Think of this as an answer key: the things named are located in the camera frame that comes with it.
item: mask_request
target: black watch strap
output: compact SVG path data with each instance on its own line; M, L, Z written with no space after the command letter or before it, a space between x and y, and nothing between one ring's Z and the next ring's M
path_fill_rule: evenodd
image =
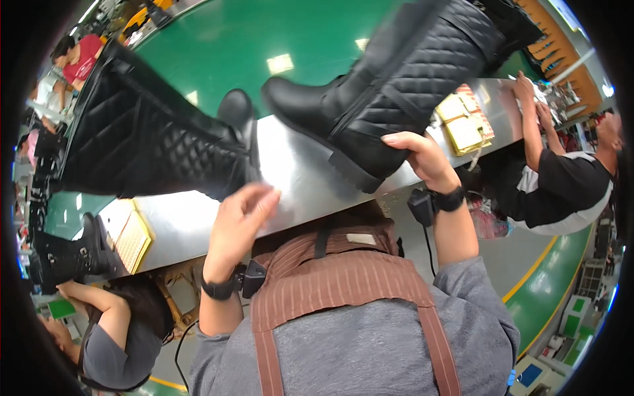
M236 281L236 274L240 273L240 266L244 266L242 264L236 266L236 269L233 271L229 280L222 283L207 283L205 279L202 280L202 289L205 294L213 298L214 300L225 301L229 300L231 294L235 290L238 290L240 287L240 283Z
M462 205L462 201L465 199L465 190L462 186L458 186L455 190L449 194L441 194L435 191L431 191L432 204L434 206L434 213L442 210L443 212L453 212Z

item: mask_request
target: gray shirt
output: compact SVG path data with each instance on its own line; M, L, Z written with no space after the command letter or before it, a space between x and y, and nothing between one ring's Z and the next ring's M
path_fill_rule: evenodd
M113 389L128 389L151 373L163 341L139 321L131 321L126 350L95 324L84 347L84 374Z
M503 395L519 331L476 257L449 264L430 286L450 342L463 395ZM277 327L284 392L293 395L437 395L413 303L377 300L302 316ZM190 368L194 396L260 396L254 337L245 318L209 337Z

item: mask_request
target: yellow floor line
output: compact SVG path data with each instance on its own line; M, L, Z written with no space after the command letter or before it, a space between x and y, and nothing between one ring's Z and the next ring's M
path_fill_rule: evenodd
M590 233L588 235L588 240L586 241L586 246L583 248L583 254L585 255L586 253L586 249L588 248L588 244L590 242L590 237L594 235L594 233L592 232L592 230L590 230ZM544 325L544 327L541 328L540 332L537 333L537 335L535 336L535 338L533 338L533 340L531 341L530 344L528 344L528 346L526 347L526 349L524 349L522 351L521 354L519 354L519 356L517 357L517 360L519 360L522 356L524 356L524 354L526 353L526 351L533 346L533 344L535 343L535 341L537 341L537 339L541 336L541 334L544 332L544 330L546 330L546 327L550 324L550 321L553 320L553 317L555 316L555 314L557 313L557 311L559 310L559 308L561 308L561 305L564 303L564 300L566 299L566 296L568 296L568 292L570 291L570 288L573 287L573 283L575 282L575 280L577 280L577 274L579 273L579 268L581 268L581 263L583 262L583 256L581 256L581 260L579 260L579 264L577 264L577 269L574 272L574 276L573 278L570 280L570 284L568 285L568 289L566 289L566 292L564 293L564 296L561 298L561 301L559 301L559 304L557 304L557 308L555 308L555 310L553 311L552 315L550 316L550 318L548 318L548 320L546 321L546 324Z
M173 383L173 382L166 381L166 380L161 380L160 378L156 378L156 377L153 377L153 376L150 376L150 380L152 380L154 382L158 382L161 385L169 386L170 388L174 388L174 389L182 390L183 392L187 392L187 388L185 388L184 385L180 385L180 384Z
M544 257L546 257L546 255L550 252L550 249L553 247L553 245L555 244L555 242L557 241L557 238L559 238L558 236L554 236L552 240L550 240L550 243L546 246L546 248L544 249L544 251L541 253L541 255L537 258L537 260L535 261L535 263L533 264L533 266L528 270L527 273L525 273L525 275L522 277L522 279L519 280L519 282L517 282L517 284L515 286L513 286L513 288L504 296L502 297L502 302L506 303L511 297L513 297L513 295L515 293L517 293L517 290L519 290L520 287L522 287L522 285L524 284L524 282L526 282L526 280L533 275L533 272L535 272L535 270L537 269L537 267L540 266L541 261L544 259Z

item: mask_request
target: black and white shirt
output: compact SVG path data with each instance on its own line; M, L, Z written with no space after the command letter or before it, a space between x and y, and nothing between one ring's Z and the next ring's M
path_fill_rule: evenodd
M614 178L584 151L556 155L541 152L539 173L528 166L517 185L511 224L542 235L565 235L584 229L608 204Z

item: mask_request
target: brown striped apron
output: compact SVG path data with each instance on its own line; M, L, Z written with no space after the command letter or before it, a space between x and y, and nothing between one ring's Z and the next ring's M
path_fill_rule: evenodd
M273 329L322 309L363 305L381 298L400 298L417 305L439 394L460 395L450 345L427 284L412 261L397 255L394 222L364 211L358 217L363 206L368 209L363 204L304 224L299 230L287 230L277 235L278 240L288 234L301 236L286 239L281 246L273 243L271 248L269 244L264 253L259 253L266 245L263 240L270 241L270 237L256 241L253 260L267 270L250 309L262 396L284 394ZM311 228L319 231L308 232Z

